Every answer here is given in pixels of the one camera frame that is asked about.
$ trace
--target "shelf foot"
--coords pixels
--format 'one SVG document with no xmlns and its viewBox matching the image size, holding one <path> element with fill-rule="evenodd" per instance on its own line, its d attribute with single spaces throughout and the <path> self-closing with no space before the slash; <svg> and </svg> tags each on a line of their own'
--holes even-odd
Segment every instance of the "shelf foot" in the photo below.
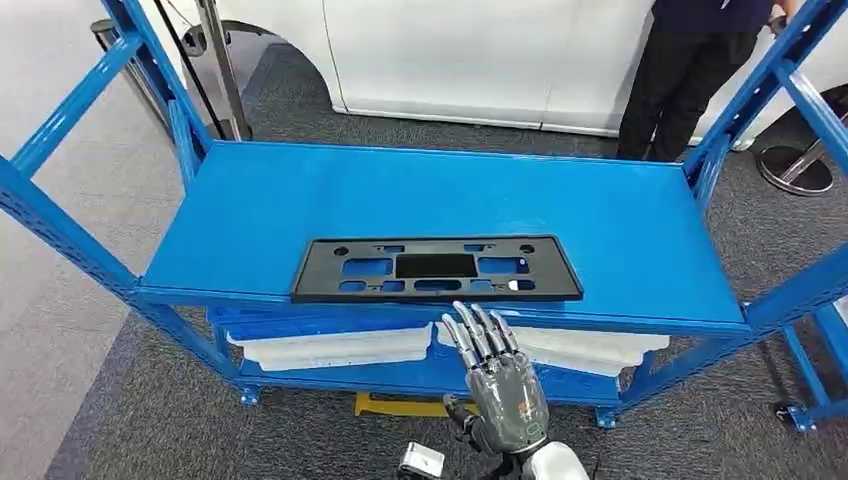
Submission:
<svg viewBox="0 0 848 480">
<path fill-rule="evenodd" d="M 598 427 L 605 430 L 615 428 L 615 414 L 609 408 L 596 408 L 595 418 L 597 419 Z"/>
<path fill-rule="evenodd" d="M 774 406 L 774 414 L 782 423 L 794 427 L 801 433 L 811 433 L 818 430 L 813 418 L 798 405 L 780 402 Z"/>
<path fill-rule="evenodd" d="M 260 392 L 259 385 L 245 385 L 241 387 L 241 404 L 251 407 L 258 405 Z"/>
</svg>

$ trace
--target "blue metal shelf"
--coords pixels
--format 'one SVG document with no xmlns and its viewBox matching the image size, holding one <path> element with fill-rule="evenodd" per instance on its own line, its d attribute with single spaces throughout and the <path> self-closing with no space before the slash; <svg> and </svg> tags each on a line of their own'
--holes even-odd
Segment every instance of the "blue metal shelf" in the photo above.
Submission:
<svg viewBox="0 0 848 480">
<path fill-rule="evenodd" d="M 316 237 L 553 234 L 583 284 L 577 302 L 494 303 L 514 325 L 708 336 L 630 387 L 540 366 L 548 398 L 595 405 L 599 425 L 739 349 L 848 294 L 848 244 L 744 309 L 736 304 L 701 217 L 729 147 L 780 88 L 848 170 L 848 130 L 797 71 L 848 7 L 807 0 L 681 165 L 460 152 L 213 141 L 138 0 L 104 0 L 119 40 L 11 161 L 0 157 L 0 208 L 258 403 L 261 386 L 437 395 L 465 391 L 438 345 L 421 362 L 263 372 L 237 366 L 237 340 L 422 326 L 438 305 L 293 305 L 292 282 Z M 131 59 L 167 106 L 186 197 L 143 278 L 133 275 L 30 179 Z M 213 339 L 173 305 L 210 310 Z M 819 327 L 845 370 L 848 332 Z M 802 370 L 811 369 L 799 355 Z M 824 400 L 826 392 L 815 388 Z M 843 412 L 848 401 L 828 413 Z"/>
<path fill-rule="evenodd" d="M 586 291 L 497 304 L 522 314 L 515 325 L 554 312 L 553 327 L 582 314 L 617 318 L 616 330 L 745 331 L 682 170 L 647 162 L 215 142 L 142 286 L 151 301 L 248 294 L 272 297 L 253 308 L 302 310 L 280 304 L 313 238 L 514 234 L 556 235 Z M 382 310 L 433 318 L 411 308 Z"/>
</svg>

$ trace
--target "robotic hand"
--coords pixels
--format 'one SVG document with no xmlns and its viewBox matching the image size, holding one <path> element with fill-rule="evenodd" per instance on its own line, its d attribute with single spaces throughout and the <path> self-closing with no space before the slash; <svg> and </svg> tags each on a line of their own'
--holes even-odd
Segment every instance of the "robotic hand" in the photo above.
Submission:
<svg viewBox="0 0 848 480">
<path fill-rule="evenodd" d="M 466 382 L 480 415 L 468 412 L 452 395 L 443 401 L 462 439 L 478 451 L 501 454 L 503 462 L 487 478 L 588 480 L 586 470 L 565 444 L 548 439 L 548 404 L 533 364 L 521 352 L 506 320 L 479 305 L 453 307 L 442 322 L 453 337 L 468 373 Z"/>
</svg>

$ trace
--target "round metal base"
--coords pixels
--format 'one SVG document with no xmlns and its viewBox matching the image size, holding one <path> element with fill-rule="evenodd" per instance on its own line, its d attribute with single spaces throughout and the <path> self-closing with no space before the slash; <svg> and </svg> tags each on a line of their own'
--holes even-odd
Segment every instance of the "round metal base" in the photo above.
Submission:
<svg viewBox="0 0 848 480">
<path fill-rule="evenodd" d="M 816 160 L 791 182 L 781 177 L 803 155 L 794 147 L 770 147 L 763 150 L 757 159 L 757 167 L 763 178 L 772 185 L 795 195 L 812 197 L 821 195 L 833 186 L 833 174 L 824 162 Z"/>
</svg>

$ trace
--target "gray floor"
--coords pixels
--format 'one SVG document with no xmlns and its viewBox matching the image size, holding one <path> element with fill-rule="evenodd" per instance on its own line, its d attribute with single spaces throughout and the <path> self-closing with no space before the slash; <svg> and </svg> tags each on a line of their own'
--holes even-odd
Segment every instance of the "gray floor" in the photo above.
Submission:
<svg viewBox="0 0 848 480">
<path fill-rule="evenodd" d="M 337 115 L 317 72 L 285 45 L 268 49 L 244 96 L 266 139 L 586 156 L 612 147 L 588 137 Z M 795 120 L 771 140 L 796 131 Z M 824 197 L 792 197 L 763 182 L 745 153 L 729 158 L 709 224 L 734 288 L 750 299 L 848 238 L 846 213 L 841 180 Z M 201 312 L 186 314 L 202 327 Z M 823 375 L 836 378 L 815 334 L 805 329 L 803 337 Z M 674 339 L 665 355 L 691 342 Z M 596 429 L 591 411 L 577 407 L 555 408 L 552 431 L 598 479 L 845 478 L 848 421 L 798 435 L 773 418 L 771 403 L 782 398 L 804 400 L 806 392 L 782 342 L 771 339 L 640 406 L 613 431 Z M 348 394 L 273 389 L 261 407 L 242 408 L 234 392 L 130 316 L 48 477 L 390 478 L 409 440 L 444 451 L 450 478 L 491 463 L 453 442 L 444 420 L 354 417 L 352 406 Z"/>
<path fill-rule="evenodd" d="M 0 154 L 10 158 L 102 52 L 96 0 L 0 0 Z M 268 39 L 235 35 L 242 85 Z M 213 71 L 198 70 L 214 89 Z M 147 265 L 182 196 L 173 153 L 123 80 L 112 82 L 35 181 L 133 270 Z M 0 214 L 0 479 L 40 478 L 127 308 Z"/>
</svg>

